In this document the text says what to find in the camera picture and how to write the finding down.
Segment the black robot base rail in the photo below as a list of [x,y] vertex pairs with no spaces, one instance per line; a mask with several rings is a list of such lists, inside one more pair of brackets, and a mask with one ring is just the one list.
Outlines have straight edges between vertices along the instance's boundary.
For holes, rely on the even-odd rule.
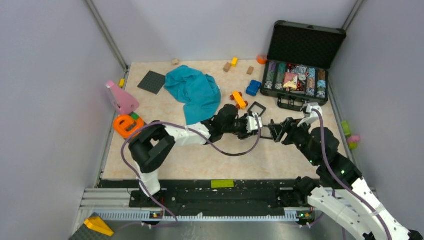
[[177,217],[295,217],[312,218],[315,208],[300,195],[296,179],[234,180],[232,187],[213,188],[211,180],[160,180],[161,190],[146,196],[131,192],[129,207],[164,205]]

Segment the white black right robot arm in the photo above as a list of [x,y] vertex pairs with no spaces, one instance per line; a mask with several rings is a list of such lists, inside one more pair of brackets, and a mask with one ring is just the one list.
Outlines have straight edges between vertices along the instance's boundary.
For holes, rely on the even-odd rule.
[[389,213],[359,169],[338,152],[340,142],[323,119],[319,124],[311,130],[303,120],[290,117],[267,126],[275,142],[295,145],[317,167],[320,180],[300,178],[294,202],[318,208],[357,240],[422,240],[419,231],[407,229]]

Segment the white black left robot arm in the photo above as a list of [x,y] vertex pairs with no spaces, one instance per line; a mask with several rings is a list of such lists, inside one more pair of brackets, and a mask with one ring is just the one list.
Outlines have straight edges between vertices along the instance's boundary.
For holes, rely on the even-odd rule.
[[262,116],[248,112],[239,116],[234,105],[226,104],[215,116],[196,124],[181,126],[153,121],[129,141],[128,149],[136,163],[136,174],[142,190],[141,200],[149,207],[160,202],[159,169],[173,148],[188,145],[214,146],[225,134],[244,140],[260,136]]

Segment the teal garment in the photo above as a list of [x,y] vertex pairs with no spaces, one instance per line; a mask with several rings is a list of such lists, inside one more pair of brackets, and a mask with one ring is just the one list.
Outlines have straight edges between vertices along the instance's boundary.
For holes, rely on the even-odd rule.
[[164,88],[184,104],[187,125],[212,118],[219,108],[222,94],[214,77],[200,70],[182,65],[165,75]]

